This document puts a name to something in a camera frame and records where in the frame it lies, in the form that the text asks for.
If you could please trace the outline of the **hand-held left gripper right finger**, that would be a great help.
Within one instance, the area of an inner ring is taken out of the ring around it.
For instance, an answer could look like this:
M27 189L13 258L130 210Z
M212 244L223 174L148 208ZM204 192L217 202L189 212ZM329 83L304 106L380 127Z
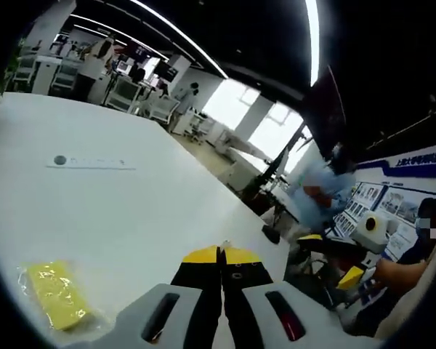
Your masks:
M224 310L236 348L380 348L346 333L338 317L285 281L252 251L221 248Z

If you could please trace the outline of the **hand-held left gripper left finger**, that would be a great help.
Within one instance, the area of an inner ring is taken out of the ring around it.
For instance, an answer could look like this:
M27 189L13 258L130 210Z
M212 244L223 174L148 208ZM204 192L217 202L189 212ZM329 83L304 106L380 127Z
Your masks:
M173 279L122 310L116 348L211 348L222 313L224 248L186 255Z

